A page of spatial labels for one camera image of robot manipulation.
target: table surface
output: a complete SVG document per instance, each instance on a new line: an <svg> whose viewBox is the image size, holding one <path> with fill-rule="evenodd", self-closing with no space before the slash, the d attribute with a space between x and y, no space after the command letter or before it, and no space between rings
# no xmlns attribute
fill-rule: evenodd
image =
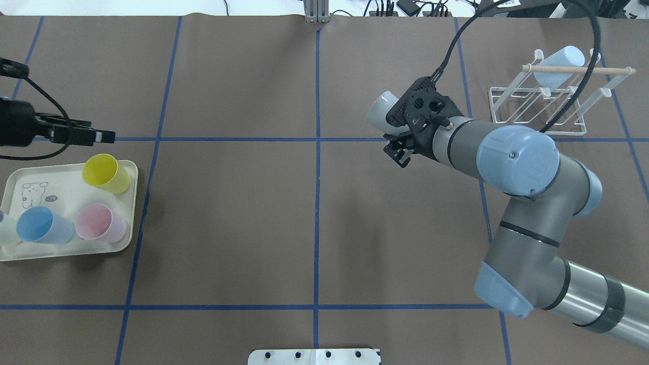
<svg viewBox="0 0 649 365"><path fill-rule="evenodd" d="M245 364L252 349L369 346L384 364L646 364L549 313L484 305L472 288L507 197L425 158L400 169L364 122L383 91L430 74L462 22L0 17L2 57L118 136L2 161L0 181L97 153L140 169L124 251L0 263L0 363ZM636 45L649 22L600 24L606 65L638 73L586 115L583 138L556 138L604 185L559 252L647 290L649 49ZM591 38L584 19L479 19L439 91L488 118L489 87L534 49L587 51ZM55 111L11 79L0 95Z"/></svg>

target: white metal plate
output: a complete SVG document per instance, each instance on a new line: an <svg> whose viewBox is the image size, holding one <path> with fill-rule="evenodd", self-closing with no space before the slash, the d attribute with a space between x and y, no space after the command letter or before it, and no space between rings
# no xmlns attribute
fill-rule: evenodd
<svg viewBox="0 0 649 365"><path fill-rule="evenodd" d="M133 237L138 167L133 161L118 162L131 176L130 187L125 193L115 195L88 186L81 178L84 164L23 168L16 170L7 179L0 210L18 219L28 208L43 205L74 222L84 207L102 203L129 224L129 231L121 241L112 244L86 241L75 233L70 242L62 245L20 242L17 245L0 246L0 261L117 252L126 248ZM23 188L26 184L37 184L39 189L30 192Z"/></svg>
<svg viewBox="0 0 649 365"><path fill-rule="evenodd" d="M377 349L268 349L255 350L248 357L248 365L287 364L380 365L381 351Z"/></svg>

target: yellow cup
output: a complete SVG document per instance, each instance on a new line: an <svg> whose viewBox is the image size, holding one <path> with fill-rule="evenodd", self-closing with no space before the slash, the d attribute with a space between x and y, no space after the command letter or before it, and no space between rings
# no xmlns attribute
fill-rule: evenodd
<svg viewBox="0 0 649 365"><path fill-rule="evenodd" d="M81 170L83 181L113 194L122 194L130 186L130 175L115 157L101 153L90 157Z"/></svg>

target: white floor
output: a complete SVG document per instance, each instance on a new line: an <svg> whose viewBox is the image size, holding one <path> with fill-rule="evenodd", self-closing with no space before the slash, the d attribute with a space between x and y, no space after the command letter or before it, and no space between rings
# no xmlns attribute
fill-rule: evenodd
<svg viewBox="0 0 649 365"><path fill-rule="evenodd" d="M303 14L302 0L227 0L230 15L284 15ZM354 16L360 16L367 5L366 0L330 0L329 11L342 9ZM457 17L473 15L473 7L465 0L448 0L447 7ZM374 10L374 1L370 10ZM400 16L403 13L395 7ZM631 0L626 7L638 18L648 18L647 6L638 0ZM0 0L0 12L5 15L58 15L58 16L93 16L93 15L185 15L201 12L211 15L225 15L223 0Z"/></svg>

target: light blue joint cover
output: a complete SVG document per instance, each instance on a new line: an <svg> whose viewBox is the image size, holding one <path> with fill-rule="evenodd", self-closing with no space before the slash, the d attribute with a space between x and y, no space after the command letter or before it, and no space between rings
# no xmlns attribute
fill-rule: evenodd
<svg viewBox="0 0 649 365"><path fill-rule="evenodd" d="M543 191L559 171L559 150L547 135L522 125L495 129L480 143L476 156L484 181L511 195Z"/></svg>
<svg viewBox="0 0 649 365"><path fill-rule="evenodd" d="M484 261L473 290L488 305L514 317L525 318L534 309L530 301Z"/></svg>
<svg viewBox="0 0 649 365"><path fill-rule="evenodd" d="M583 169L586 170L586 175L588 175L588 183L590 184L591 187L590 193L588 194L588 200L586 201L586 205L583 206L583 208L579 211L579 213L572 216L573 218L582 218L582 217L586 217L588 214L594 211L595 208L597 208L597 206L600 204L600 201L602 200L602 182L600 181L600 178L597 177L597 175L595 175L594 172L588 170L586 165L582 164L580 161L574 158L573 160L578 164L582 165Z"/></svg>

